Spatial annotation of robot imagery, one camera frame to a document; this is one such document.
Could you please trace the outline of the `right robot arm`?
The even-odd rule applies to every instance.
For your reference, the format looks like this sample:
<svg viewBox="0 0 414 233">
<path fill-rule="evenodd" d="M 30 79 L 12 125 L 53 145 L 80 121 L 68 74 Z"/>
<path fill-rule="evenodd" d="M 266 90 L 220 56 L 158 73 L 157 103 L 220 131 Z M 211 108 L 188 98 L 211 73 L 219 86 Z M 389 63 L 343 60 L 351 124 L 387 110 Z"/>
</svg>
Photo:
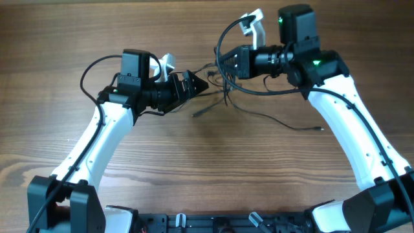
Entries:
<svg viewBox="0 0 414 233">
<path fill-rule="evenodd" d="M 385 232 L 413 222 L 413 168 L 387 141 L 362 102 L 348 67 L 333 50 L 321 50 L 316 15 L 307 4 L 278 11 L 280 45 L 268 46 L 263 13 L 237 19 L 249 45 L 215 51 L 223 80 L 267 74 L 287 75 L 291 93 L 300 93 L 320 113 L 345 152 L 359 193 L 344 201 L 309 208 L 313 232 Z"/>
</svg>

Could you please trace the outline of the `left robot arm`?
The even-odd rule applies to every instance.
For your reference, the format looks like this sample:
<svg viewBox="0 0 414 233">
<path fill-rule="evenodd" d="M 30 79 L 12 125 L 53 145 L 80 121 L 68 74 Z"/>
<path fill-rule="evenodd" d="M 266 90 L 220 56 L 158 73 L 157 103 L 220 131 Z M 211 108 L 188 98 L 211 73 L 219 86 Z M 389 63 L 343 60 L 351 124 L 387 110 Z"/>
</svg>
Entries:
<svg viewBox="0 0 414 233">
<path fill-rule="evenodd" d="M 138 210 L 102 207 L 97 191 L 118 147 L 142 115 L 163 117 L 207 90 L 194 72 L 182 78 L 167 57 L 126 49 L 111 83 L 87 97 L 95 105 L 87 129 L 48 177 L 35 176 L 28 189 L 28 232 L 147 232 Z"/>
</svg>

